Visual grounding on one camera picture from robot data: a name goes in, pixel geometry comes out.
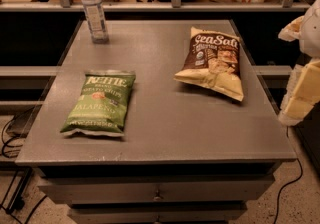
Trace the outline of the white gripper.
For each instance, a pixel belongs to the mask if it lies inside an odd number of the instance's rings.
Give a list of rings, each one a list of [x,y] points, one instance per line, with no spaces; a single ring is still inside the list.
[[[320,57],[320,0],[316,0],[300,16],[287,24],[278,38],[292,42],[299,40],[300,50],[311,58]],[[279,121],[285,126],[301,122],[320,101],[320,60],[311,60],[305,66],[296,65],[291,71],[283,97]]]

